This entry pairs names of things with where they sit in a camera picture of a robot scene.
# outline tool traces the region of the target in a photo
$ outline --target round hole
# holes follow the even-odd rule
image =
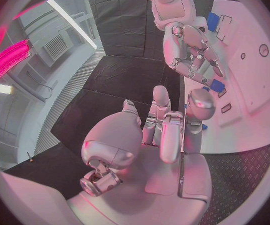
[[[202,31],[203,33],[206,31],[206,29],[202,26],[199,28],[199,30]]]
[[[262,57],[267,57],[268,54],[269,54],[269,48],[268,48],[268,46],[266,44],[262,44],[260,46],[260,55]]]

